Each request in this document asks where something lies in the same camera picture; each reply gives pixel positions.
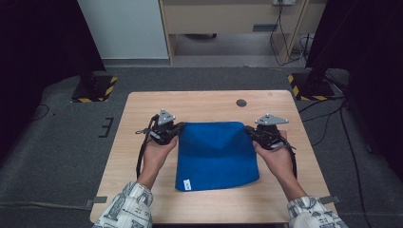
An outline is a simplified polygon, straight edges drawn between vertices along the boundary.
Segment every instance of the electrical outlet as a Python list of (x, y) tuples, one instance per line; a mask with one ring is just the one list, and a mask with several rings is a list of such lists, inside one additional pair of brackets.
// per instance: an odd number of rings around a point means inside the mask
[(273, 0), (273, 6), (279, 6), (280, 4), (283, 6), (293, 6), (296, 4), (296, 0)]

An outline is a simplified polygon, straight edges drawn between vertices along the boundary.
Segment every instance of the white tag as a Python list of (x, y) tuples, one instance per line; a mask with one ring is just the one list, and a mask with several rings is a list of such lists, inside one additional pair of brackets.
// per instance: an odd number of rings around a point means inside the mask
[(184, 185), (184, 190), (186, 190), (186, 191), (192, 190), (192, 186), (190, 185), (190, 180), (184, 180), (183, 185)]

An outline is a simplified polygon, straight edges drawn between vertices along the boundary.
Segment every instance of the caution stripe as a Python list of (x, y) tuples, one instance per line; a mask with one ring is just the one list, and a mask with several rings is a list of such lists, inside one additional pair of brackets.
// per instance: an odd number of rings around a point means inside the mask
[(333, 96), (302, 96), (299, 94), (299, 89), (293, 75), (288, 75), (288, 82), (293, 89), (294, 96), (296, 97), (297, 101), (324, 101), (332, 100), (335, 98)]
[(115, 86), (117, 79), (118, 79), (118, 77), (112, 77), (110, 79), (110, 83), (109, 83), (109, 85), (107, 87), (107, 90), (106, 90), (106, 93), (105, 93), (104, 97), (98, 97), (98, 98), (86, 98), (86, 97), (83, 97), (83, 98), (78, 98), (78, 99), (71, 99), (71, 101), (73, 103), (105, 102), (109, 98), (110, 94), (112, 93), (113, 87)]

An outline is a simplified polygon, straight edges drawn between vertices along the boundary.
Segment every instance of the person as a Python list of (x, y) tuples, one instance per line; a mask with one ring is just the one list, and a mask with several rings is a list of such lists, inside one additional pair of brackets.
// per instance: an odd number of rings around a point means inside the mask
[[(285, 131), (281, 136), (287, 139)], [(99, 227), (152, 227), (149, 206), (152, 203), (151, 188), (169, 152), (177, 145), (175, 137), (168, 145), (150, 141), (144, 151), (144, 168), (136, 182), (130, 182), (118, 194), (99, 217), (93, 228)], [(347, 228), (338, 215), (327, 210), (319, 198), (309, 196), (294, 176), (290, 154), (285, 146), (265, 150), (253, 142), (256, 152), (264, 159), (269, 170), (277, 178), (286, 198), (290, 216), (289, 226)]]

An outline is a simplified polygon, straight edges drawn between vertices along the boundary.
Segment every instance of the folded blue fabric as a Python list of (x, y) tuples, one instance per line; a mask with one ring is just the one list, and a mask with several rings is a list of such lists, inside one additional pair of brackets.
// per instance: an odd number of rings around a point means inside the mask
[(259, 179), (257, 154), (243, 123), (186, 123), (179, 135), (175, 187), (201, 191)]

